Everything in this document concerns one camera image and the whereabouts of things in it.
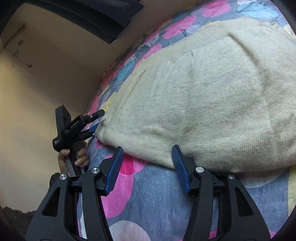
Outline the person's left hand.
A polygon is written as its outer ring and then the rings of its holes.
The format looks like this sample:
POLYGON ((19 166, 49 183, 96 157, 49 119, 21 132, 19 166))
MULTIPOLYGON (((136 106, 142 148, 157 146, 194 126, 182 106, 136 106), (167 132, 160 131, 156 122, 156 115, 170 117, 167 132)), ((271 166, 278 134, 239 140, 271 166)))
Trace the person's left hand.
MULTIPOLYGON (((86 168, 89 165, 89 156, 88 156, 87 142, 83 142, 83 147, 77 152, 77 160, 75 161, 75 166, 80 168, 86 168)), ((66 158, 69 156, 69 149, 62 149, 58 154, 58 164, 60 168, 60 173, 70 174, 68 167, 66 165, 66 158)))

